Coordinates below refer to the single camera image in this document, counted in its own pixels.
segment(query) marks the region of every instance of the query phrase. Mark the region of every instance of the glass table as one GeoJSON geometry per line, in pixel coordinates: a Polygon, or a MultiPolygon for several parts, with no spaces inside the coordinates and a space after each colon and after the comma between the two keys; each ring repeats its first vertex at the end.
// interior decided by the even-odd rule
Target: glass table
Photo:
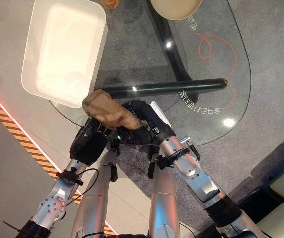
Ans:
{"type": "MultiPolygon", "coordinates": [[[[155,100],[177,137],[188,135],[195,145],[217,140],[239,123],[249,100],[251,74],[245,46],[227,0],[204,0],[200,8],[184,20],[164,19],[163,22],[160,19],[161,24],[169,26],[171,38],[168,39],[165,38],[167,32],[154,24],[158,16],[154,16],[147,1],[121,0],[117,8],[105,11],[108,35],[96,89],[139,88],[145,84],[177,82],[180,77],[194,81],[221,78],[227,87],[217,91],[194,94],[180,90],[117,101],[123,103],[134,98],[150,103],[155,100]],[[173,55],[172,59],[172,47],[176,47],[179,58],[173,55]],[[176,65],[185,72],[176,71],[176,65]]],[[[88,119],[82,108],[50,103],[79,126],[88,119]]],[[[120,168],[150,197],[153,185],[146,176],[148,163],[146,149],[121,148],[120,168]]],[[[199,230],[207,221],[207,215],[194,201],[185,183],[176,175],[174,179],[180,220],[199,230]]]]}

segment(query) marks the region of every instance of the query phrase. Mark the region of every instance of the gray floor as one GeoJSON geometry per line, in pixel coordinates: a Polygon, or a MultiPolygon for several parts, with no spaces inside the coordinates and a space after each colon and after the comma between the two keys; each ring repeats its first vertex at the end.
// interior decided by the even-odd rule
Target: gray floor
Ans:
{"type": "MultiPolygon", "coordinates": [[[[0,237],[16,236],[17,232],[2,220],[21,228],[35,213],[53,182],[0,122],[0,237]]],[[[75,215],[76,206],[71,204],[50,237],[70,237],[75,215]]]]}
{"type": "MultiPolygon", "coordinates": [[[[226,190],[240,199],[258,185],[256,175],[265,168],[271,169],[284,158],[284,2],[280,0],[229,0],[241,30],[251,63],[252,88],[247,111],[239,125],[225,137],[198,147],[202,167],[226,190]]],[[[0,194],[13,201],[12,206],[0,200],[0,237],[11,234],[1,220],[20,227],[33,213],[38,202],[45,196],[51,179],[17,144],[0,124],[0,194]],[[9,186],[2,184],[8,180],[9,186]],[[18,203],[29,192],[34,199],[18,203]]],[[[146,171],[143,160],[135,163],[146,171]]],[[[140,170],[130,165],[126,173],[148,194],[149,184],[143,181],[140,170]]],[[[188,204],[192,197],[185,193],[180,204],[188,204]]],[[[198,206],[180,210],[182,221],[200,229],[208,218],[198,206]]],[[[53,237],[68,237],[72,222],[70,216],[57,224],[53,237]]]]}

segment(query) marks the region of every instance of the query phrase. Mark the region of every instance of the white tray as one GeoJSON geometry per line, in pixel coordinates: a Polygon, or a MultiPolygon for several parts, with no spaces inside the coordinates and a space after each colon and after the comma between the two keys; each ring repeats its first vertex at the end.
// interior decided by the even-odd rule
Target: white tray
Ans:
{"type": "Polygon", "coordinates": [[[34,95],[81,107],[92,92],[107,37],[103,8],[87,0],[35,0],[21,83],[34,95]]]}

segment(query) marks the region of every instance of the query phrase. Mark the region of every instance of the cup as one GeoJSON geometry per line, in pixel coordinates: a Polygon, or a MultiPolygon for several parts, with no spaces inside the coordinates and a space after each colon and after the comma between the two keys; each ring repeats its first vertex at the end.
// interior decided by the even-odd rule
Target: cup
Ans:
{"type": "Polygon", "coordinates": [[[182,20],[200,7],[202,0],[151,0],[154,9],[169,20],[182,20]]]}

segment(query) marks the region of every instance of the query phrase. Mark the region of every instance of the robotic hand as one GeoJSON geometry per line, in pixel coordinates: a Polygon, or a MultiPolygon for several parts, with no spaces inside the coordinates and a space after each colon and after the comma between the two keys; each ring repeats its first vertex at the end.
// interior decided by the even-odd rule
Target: robotic hand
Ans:
{"type": "Polygon", "coordinates": [[[128,143],[136,143],[140,140],[141,144],[150,143],[158,146],[160,155],[155,162],[151,162],[149,174],[152,175],[155,163],[162,170],[174,165],[175,172],[187,183],[202,208],[216,224],[216,229],[222,237],[266,238],[267,236],[247,214],[240,210],[220,186],[201,169],[199,154],[190,142],[190,138],[187,136],[178,140],[164,113],[156,103],[153,102],[152,104],[149,105],[144,101],[137,100],[123,104],[140,120],[147,122],[148,130],[139,131],[139,134],[137,134],[136,132],[126,131],[124,128],[118,129],[118,134],[128,143]]]}
{"type": "Polygon", "coordinates": [[[54,222],[62,219],[68,201],[74,196],[87,166],[97,161],[112,131],[96,119],[88,119],[70,147],[70,162],[62,173],[57,173],[49,195],[41,202],[37,213],[24,225],[16,238],[47,238],[54,222]]]}

